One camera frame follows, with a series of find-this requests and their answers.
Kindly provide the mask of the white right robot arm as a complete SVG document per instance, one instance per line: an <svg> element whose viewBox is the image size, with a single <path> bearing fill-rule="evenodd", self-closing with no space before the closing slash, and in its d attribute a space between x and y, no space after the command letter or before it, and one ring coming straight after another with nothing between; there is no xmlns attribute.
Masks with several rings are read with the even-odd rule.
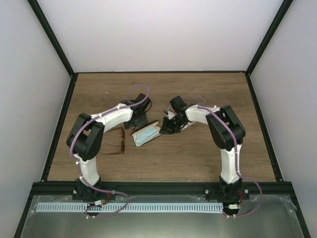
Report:
<svg viewBox="0 0 317 238"><path fill-rule="evenodd" d="M240 173L240 150L246 136L245 128L230 106L203 107L200 105L185 106L175 113L165 113L161 134L176 134L191 122L206 124L211 132L215 145L220 149L221 173L220 194L230 200L238 193L234 184L242 178Z"/></svg>

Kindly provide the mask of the tan glasses case striped trim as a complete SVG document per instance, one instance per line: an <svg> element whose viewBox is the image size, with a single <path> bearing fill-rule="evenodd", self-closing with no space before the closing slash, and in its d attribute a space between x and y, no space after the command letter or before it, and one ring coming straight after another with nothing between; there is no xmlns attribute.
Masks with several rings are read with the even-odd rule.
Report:
<svg viewBox="0 0 317 238"><path fill-rule="evenodd" d="M194 125L195 123L196 123L196 121L190 121L190 122L186 123L186 124L181 128L181 130L184 130L184 129L188 128L188 127L191 127L191 126Z"/></svg>

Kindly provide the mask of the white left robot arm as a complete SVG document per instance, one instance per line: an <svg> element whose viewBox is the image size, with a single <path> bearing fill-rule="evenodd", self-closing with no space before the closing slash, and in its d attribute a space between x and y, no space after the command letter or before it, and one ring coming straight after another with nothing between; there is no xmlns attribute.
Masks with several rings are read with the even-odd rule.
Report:
<svg viewBox="0 0 317 238"><path fill-rule="evenodd" d="M100 197L101 187L97 185L100 176L97 172L96 156L100 151L103 135L117 125L124 123L129 129L141 124L147 108L152 106L149 98L124 100L117 106L99 113L88 115L81 113L76 119L66 145L70 156L76 160L79 167L79 180L85 185L84 195L90 200Z"/></svg>

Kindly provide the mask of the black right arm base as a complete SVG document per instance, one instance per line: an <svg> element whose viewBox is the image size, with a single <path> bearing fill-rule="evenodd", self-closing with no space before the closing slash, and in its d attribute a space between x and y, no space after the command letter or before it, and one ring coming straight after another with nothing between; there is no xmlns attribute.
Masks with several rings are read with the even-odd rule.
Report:
<svg viewBox="0 0 317 238"><path fill-rule="evenodd" d="M218 202L238 202L239 199L249 200L250 196L245 193L245 189L246 187L240 177L234 183L226 183L219 176L219 182L211 182L204 185L206 200L217 200Z"/></svg>

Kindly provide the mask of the black aluminium frame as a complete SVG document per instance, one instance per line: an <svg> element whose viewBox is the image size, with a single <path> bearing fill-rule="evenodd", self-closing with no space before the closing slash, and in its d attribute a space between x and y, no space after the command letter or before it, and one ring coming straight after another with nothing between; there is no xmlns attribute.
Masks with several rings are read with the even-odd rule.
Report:
<svg viewBox="0 0 317 238"><path fill-rule="evenodd" d="M70 81L66 96L62 105L62 109L58 118L57 126L53 135L53 140L49 149L49 153L44 165L44 170L39 182L32 185L30 195L23 210L20 222L15 232L15 237L20 238L27 235L26 226L31 222L31 206L35 204L36 198L49 195L69 195L75 187L73 176L62 177L60 168L63 158L59 156L61 147L59 146L60 138L65 133L65 126L69 122L70 116L75 112L74 99L79 94L79 84L89 78L96 78L96 72L75 72L57 37L55 36L40 4L36 0L28 2L33 13L38 19L45 34L50 40L54 50L61 59L62 64L66 68L70 76ZM277 161L277 157L265 124L263 114L251 81L251 74L263 56L271 39L276 33L280 23L289 10L292 2L284 0L277 13L275 14L272 23L270 24L260 46L258 47L254 57L252 58L246 70L210 70L208 75L211 77L210 82L205 82L203 88L211 90L212 85L218 85L219 80L216 76L219 75L220 80L236 80L241 84L242 92L235 93L229 97L232 103L244 102L244 106L240 106L240 110L246 113L246 120L252 122L250 126L251 140L248 143L249 148L260 148L260 156L265 160L265 170L263 172L264 181L261 182L261 192L265 195L289 195L292 206L295 210L295 218L299 223L300 233L308 238L310 236L306 221L304 219L301 207L299 205L293 185L289 181L285 181ZM150 98L155 104L152 116L157 116L159 110L162 109L162 104L171 96L171 92L176 87L177 75L189 75L194 80L198 80L201 75L200 71L146 71L144 73L148 82L153 88L150 93ZM213 177L203 176L196 178L195 181L186 182L184 178L173 180L169 173L164 173L157 180L141 181L140 176L133 177L131 182L126 179L115 182L115 185L123 187L136 195L183 195L184 192L190 191L194 195L202 195L205 190L211 190L217 186L217 182Z"/></svg>

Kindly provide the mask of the tan glasses case black trim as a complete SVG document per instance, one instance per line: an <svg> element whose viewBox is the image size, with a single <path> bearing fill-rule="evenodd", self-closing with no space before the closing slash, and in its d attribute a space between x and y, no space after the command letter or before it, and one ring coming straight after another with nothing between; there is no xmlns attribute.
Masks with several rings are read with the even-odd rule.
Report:
<svg viewBox="0 0 317 238"><path fill-rule="evenodd" d="M135 146L140 147L161 136L160 130L159 120L152 121L134 130L131 136L133 137Z"/></svg>

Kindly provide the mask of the brown sunglasses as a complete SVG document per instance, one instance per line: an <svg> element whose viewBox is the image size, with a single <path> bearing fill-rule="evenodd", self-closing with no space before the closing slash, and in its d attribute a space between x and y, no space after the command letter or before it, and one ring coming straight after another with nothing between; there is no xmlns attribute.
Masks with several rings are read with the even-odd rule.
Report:
<svg viewBox="0 0 317 238"><path fill-rule="evenodd" d="M125 151L125 130L123 127L110 129L103 134L101 149L102 155L124 154Z"/></svg>

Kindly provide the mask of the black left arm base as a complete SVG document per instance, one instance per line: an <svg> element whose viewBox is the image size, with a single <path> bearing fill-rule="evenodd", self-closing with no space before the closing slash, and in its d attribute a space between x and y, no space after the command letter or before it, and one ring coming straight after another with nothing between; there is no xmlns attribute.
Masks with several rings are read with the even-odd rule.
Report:
<svg viewBox="0 0 317 238"><path fill-rule="evenodd" d="M84 185L80 179L75 182L73 200L97 201L97 200L114 200L116 195L112 193L103 193Z"/></svg>

